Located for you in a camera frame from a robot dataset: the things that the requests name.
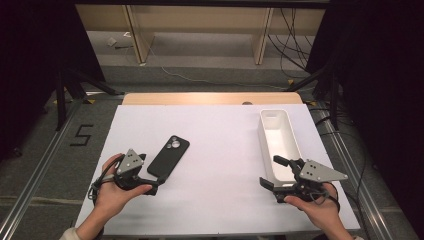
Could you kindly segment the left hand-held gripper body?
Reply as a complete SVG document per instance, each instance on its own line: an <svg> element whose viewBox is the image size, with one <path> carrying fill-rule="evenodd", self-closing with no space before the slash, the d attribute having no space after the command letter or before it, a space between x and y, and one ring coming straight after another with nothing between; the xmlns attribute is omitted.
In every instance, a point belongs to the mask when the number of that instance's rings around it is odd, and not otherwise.
<svg viewBox="0 0 424 240"><path fill-rule="evenodd" d="M114 175L114 181L123 190L132 190L143 184L139 172L144 161L141 161L138 155L133 149L129 149L126 154L118 159L119 164Z"/></svg>

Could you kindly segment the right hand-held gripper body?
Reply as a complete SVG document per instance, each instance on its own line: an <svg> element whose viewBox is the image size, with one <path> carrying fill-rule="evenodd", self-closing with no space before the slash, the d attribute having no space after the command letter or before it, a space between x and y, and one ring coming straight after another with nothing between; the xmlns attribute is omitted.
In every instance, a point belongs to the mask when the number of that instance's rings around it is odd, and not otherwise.
<svg viewBox="0 0 424 240"><path fill-rule="evenodd" d="M324 183L347 180L348 175L313 160L289 160L295 183L290 187L275 187L274 196L283 202L286 196L296 196L306 202L316 202L320 197L328 198Z"/></svg>

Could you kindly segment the white plastic storage box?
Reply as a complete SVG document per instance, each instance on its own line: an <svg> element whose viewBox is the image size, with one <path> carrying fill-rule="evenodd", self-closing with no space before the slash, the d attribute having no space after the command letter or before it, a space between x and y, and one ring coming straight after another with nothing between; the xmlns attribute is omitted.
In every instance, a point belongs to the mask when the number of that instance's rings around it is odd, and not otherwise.
<svg viewBox="0 0 424 240"><path fill-rule="evenodd" d="M262 110L258 137L266 179L276 186L294 184L295 178L292 169L274 161L275 156L281 156L288 160L297 160L301 157L288 113L285 110Z"/></svg>

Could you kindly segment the person's right hand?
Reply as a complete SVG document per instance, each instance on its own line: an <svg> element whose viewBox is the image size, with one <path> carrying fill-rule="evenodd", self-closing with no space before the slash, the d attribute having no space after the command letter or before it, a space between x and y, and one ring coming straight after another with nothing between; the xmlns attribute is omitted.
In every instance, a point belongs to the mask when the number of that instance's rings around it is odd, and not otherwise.
<svg viewBox="0 0 424 240"><path fill-rule="evenodd" d="M337 204L331 197L337 197L336 188L330 183L324 183L324 188L328 191L329 197L319 200L317 203L305 202L296 196L286 196L284 201L302 210L310 221L319 229L332 225L343 225L340 220Z"/></svg>

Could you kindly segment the person's left hand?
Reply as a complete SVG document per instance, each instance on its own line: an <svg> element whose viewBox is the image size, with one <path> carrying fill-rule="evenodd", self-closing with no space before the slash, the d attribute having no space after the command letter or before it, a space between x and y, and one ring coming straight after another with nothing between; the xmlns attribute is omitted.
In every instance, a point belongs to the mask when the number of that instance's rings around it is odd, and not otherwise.
<svg viewBox="0 0 424 240"><path fill-rule="evenodd" d="M114 182L103 183L92 213L97 218L110 219L119 214L130 200L145 194L151 189L151 185L140 185L126 191L119 188Z"/></svg>

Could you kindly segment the white board sheet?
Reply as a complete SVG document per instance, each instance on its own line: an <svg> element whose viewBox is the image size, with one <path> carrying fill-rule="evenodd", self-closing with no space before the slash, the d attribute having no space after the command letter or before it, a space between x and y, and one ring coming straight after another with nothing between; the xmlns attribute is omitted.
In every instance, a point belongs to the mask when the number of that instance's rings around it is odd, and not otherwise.
<svg viewBox="0 0 424 240"><path fill-rule="evenodd" d="M134 149L152 160L173 135L190 146L154 196L111 219L111 237L194 237L311 232L297 208L262 188L260 105L121 105L99 160Z"/></svg>

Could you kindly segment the black metal stand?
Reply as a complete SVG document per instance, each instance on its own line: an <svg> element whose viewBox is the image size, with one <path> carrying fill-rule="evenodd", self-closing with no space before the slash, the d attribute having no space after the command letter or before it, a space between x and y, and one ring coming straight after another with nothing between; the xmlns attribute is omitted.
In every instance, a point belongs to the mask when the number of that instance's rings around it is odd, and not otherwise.
<svg viewBox="0 0 424 240"><path fill-rule="evenodd" d="M68 91L73 99L85 100L87 93L82 86L83 82L112 96L124 95L124 92L117 91L82 71L72 68L62 68L56 77L57 131L61 130L67 121L65 91Z"/></svg>
<svg viewBox="0 0 424 240"><path fill-rule="evenodd" d="M295 92L313 81L317 81L312 95L316 100L323 100L325 96L329 96L330 100L330 113L329 119L335 130L339 129L337 122L337 104L338 104L338 76L335 67L327 63L322 68L312 73L310 76L301 80L298 83L291 85L287 92Z"/></svg>

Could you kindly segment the black curtain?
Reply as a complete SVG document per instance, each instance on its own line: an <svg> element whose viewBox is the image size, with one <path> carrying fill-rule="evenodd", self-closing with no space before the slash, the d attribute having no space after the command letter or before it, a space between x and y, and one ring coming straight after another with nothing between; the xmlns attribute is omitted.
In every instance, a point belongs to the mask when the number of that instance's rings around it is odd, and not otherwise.
<svg viewBox="0 0 424 240"><path fill-rule="evenodd" d="M66 69L104 79L76 5L0 0L0 161L21 144Z"/></svg>
<svg viewBox="0 0 424 240"><path fill-rule="evenodd" d="M424 240L424 0L329 0L307 65L343 42L339 83L352 120Z"/></svg>

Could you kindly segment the light wooden shelf unit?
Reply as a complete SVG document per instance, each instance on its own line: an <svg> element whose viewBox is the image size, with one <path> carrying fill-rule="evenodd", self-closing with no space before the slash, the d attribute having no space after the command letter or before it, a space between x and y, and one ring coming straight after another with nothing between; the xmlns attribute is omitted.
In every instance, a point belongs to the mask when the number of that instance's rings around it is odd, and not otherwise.
<svg viewBox="0 0 424 240"><path fill-rule="evenodd" d="M287 35L293 26L297 36L314 36L324 15L320 9L299 8L78 4L76 9L87 31L129 32L140 63L147 61L157 33L180 32L247 34L260 65L267 35Z"/></svg>

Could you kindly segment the aluminium floor rail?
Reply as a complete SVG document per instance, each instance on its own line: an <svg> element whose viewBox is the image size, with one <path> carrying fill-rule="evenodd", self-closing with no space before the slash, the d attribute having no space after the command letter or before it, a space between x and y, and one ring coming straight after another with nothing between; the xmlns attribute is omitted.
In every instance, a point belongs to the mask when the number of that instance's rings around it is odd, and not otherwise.
<svg viewBox="0 0 424 240"><path fill-rule="evenodd" d="M83 104L82 100L74 100L67 110L63 125L55 132L47 149L43 153L34 172L29 178L21 194L15 201L7 217L0 225L0 240L11 240L19 223L21 222L29 204L39 188L48 168L50 167L57 151L59 150L76 112Z"/></svg>
<svg viewBox="0 0 424 240"><path fill-rule="evenodd" d="M359 163L355 162L351 151L348 149L347 142L343 139L344 136L350 137L355 143L359 140L352 134L335 130L329 119L329 112L325 109L319 109L317 114L320 119L315 123L316 126L324 126L326 129L322 136L329 136L332 144L337 150L341 164L349 175L349 180L352 184L354 193L348 197L356 204L358 214L363 223L363 229L366 235L369 236L373 232L377 240L394 240L390 232L387 221L382 212L378 209L377 203L373 198L371 189L366 185L364 174L367 167L367 154L364 149L360 150Z"/></svg>

